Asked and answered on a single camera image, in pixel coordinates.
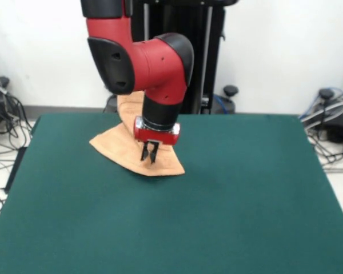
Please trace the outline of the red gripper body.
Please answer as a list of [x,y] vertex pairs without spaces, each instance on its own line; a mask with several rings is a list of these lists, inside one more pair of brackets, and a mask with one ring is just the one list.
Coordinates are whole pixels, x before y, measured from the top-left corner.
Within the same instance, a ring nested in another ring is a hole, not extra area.
[[179,123],[175,123],[170,131],[156,131],[147,128],[141,116],[137,116],[134,120],[134,138],[140,142],[159,142],[174,146],[178,142],[180,131]]

